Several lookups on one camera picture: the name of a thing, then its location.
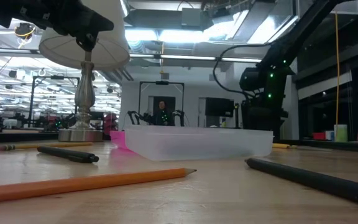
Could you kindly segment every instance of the translucent plastic tray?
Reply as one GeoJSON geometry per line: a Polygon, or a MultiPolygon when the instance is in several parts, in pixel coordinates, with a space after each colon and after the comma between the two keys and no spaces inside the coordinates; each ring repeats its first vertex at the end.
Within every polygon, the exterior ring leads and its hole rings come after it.
{"type": "Polygon", "coordinates": [[[153,161],[267,156],[273,132],[171,126],[127,126],[128,149],[153,161]]]}

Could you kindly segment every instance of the desk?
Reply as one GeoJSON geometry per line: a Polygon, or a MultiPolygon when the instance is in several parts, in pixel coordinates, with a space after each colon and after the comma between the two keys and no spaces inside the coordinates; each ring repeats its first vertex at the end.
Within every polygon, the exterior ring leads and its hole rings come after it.
{"type": "MultiPolygon", "coordinates": [[[[358,223],[358,204],[248,168],[244,158],[153,162],[110,142],[79,164],[35,150],[0,153],[0,184],[187,167],[187,178],[1,202],[0,223],[358,223]]],[[[358,181],[358,153],[275,149],[265,159],[358,181]]]]}

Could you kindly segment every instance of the wall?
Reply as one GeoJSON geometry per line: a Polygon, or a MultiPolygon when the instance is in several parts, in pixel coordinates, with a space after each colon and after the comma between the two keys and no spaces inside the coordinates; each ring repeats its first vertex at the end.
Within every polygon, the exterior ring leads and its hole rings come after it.
{"type": "MultiPolygon", "coordinates": [[[[157,86],[154,84],[146,87],[146,84],[142,85],[142,96],[140,99],[140,113],[144,113],[148,108],[148,100],[150,96],[173,96],[176,97],[176,109],[181,109],[181,92],[174,86],[157,86]]],[[[139,95],[139,82],[125,82],[122,84],[122,98],[121,98],[121,113],[119,117],[119,128],[122,129],[124,125],[130,124],[130,119],[126,116],[128,111],[137,111],[138,107],[138,95],[139,95]]],[[[187,115],[191,127],[198,126],[198,104],[199,98],[216,97],[216,98],[228,98],[233,99],[237,103],[241,103],[244,96],[235,93],[226,92],[217,85],[195,85],[185,84],[185,99],[183,110],[187,115]]],[[[234,127],[234,117],[227,120],[228,127],[234,127]]]]}

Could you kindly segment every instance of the white lamp shade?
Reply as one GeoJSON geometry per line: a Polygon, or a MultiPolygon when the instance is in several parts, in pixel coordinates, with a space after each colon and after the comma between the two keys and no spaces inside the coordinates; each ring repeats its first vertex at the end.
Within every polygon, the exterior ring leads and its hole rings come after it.
{"type": "MultiPolygon", "coordinates": [[[[114,23],[111,31],[100,32],[92,51],[95,70],[112,70],[129,61],[128,44],[125,39],[123,12],[120,0],[82,0],[82,3],[114,23]]],[[[72,36],[61,36],[53,29],[42,34],[39,50],[47,59],[71,68],[81,68],[85,51],[72,36]]]]}

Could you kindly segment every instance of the black pen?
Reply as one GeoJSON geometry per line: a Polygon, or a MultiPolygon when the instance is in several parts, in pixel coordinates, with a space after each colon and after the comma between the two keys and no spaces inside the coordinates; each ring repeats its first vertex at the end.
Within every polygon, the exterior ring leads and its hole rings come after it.
{"type": "Polygon", "coordinates": [[[57,147],[48,147],[48,146],[40,146],[37,148],[37,150],[39,152],[49,154],[51,156],[65,158],[73,162],[92,163],[92,162],[99,161],[99,157],[95,156],[92,153],[87,153],[87,152],[78,152],[78,151],[72,151],[72,150],[60,149],[57,147]]]}

